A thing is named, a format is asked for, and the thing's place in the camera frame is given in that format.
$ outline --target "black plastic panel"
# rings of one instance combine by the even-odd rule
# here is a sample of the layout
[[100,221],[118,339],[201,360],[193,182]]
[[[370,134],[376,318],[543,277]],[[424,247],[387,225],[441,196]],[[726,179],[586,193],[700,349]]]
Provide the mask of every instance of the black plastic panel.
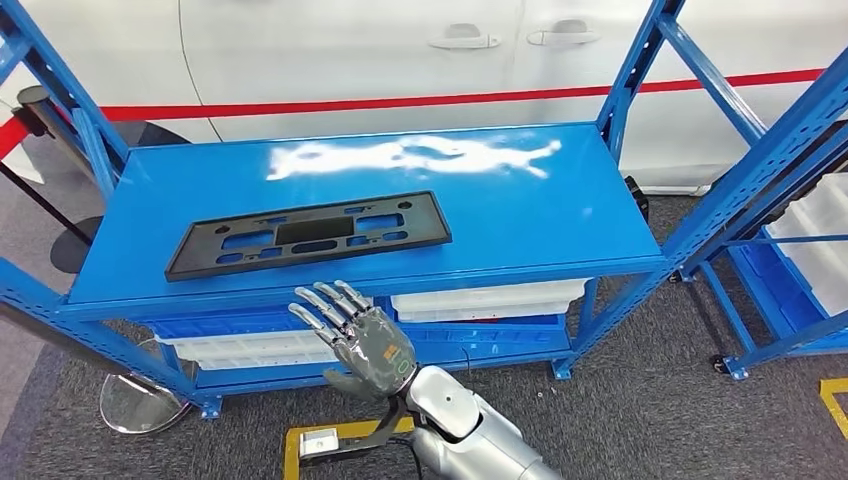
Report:
[[432,192],[369,198],[192,223],[169,282],[451,241]]

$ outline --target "stanchion base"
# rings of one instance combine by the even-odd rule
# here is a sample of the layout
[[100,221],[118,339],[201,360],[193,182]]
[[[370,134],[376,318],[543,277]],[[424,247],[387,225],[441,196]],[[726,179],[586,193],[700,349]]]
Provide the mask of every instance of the stanchion base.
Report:
[[[141,342],[144,348],[156,357],[161,357],[155,340]],[[194,377],[195,364],[183,362],[183,372]],[[164,388],[153,392],[126,381],[122,375],[109,375],[100,390],[100,416],[116,432],[139,435],[165,430],[174,425],[191,404],[178,398]]]
[[[101,220],[103,220],[103,217],[86,218],[77,223],[76,226],[85,232],[89,238],[94,238],[97,229],[100,228]],[[77,274],[82,270],[82,264],[85,263],[89,248],[70,230],[65,230],[53,242],[53,247],[50,249],[50,263],[62,272]]]

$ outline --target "robot forearm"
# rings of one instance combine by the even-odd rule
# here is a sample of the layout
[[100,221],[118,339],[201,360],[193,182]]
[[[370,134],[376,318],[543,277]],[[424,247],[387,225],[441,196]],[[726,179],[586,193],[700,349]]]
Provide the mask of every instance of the robot forearm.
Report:
[[512,422],[441,368],[422,368],[405,390],[422,423],[413,448],[443,478],[561,480]]

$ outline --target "red stripe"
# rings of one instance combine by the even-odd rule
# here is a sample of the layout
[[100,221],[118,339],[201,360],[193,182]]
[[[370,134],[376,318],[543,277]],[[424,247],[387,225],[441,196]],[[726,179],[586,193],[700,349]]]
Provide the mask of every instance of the red stripe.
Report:
[[24,124],[16,117],[10,118],[0,127],[0,162],[29,134]]
[[[811,82],[824,71],[821,68],[791,72],[755,73],[727,77],[734,87],[772,85],[778,83]],[[642,85],[640,92],[673,92],[702,88],[698,80],[671,80]],[[103,107],[106,116],[115,121],[167,120],[197,117],[235,117],[242,115],[271,115],[284,113],[338,112],[374,108],[431,107],[466,103],[515,102],[552,98],[591,97],[606,95],[610,86],[554,88],[515,92],[469,93],[464,95],[435,95],[429,97],[376,98],[366,100],[334,100],[328,102],[254,103],[240,105],[165,105]]]

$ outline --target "blue shelf top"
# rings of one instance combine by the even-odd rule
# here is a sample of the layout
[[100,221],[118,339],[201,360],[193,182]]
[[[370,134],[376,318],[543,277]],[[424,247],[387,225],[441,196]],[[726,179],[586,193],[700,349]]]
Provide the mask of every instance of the blue shelf top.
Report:
[[[194,221],[422,190],[452,243],[165,280]],[[172,145],[132,151],[64,309],[191,312],[281,304],[316,280],[389,295],[664,262],[594,124]]]

